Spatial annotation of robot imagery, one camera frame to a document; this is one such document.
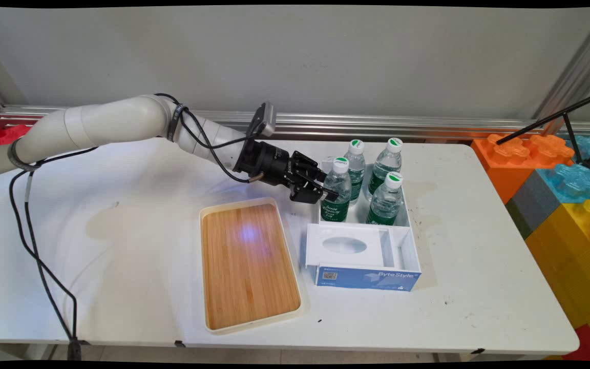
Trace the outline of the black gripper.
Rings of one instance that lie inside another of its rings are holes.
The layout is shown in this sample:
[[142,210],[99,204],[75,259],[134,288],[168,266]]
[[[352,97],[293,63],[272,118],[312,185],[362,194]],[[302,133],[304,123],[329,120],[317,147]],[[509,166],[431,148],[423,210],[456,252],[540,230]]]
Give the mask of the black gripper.
[[318,162],[298,151],[291,156],[286,150],[263,141],[247,140],[233,171],[246,173],[250,178],[262,174],[259,181],[289,187],[289,199],[294,202],[316,204],[324,199],[335,201],[339,196],[338,192],[317,183],[325,182],[327,176]]

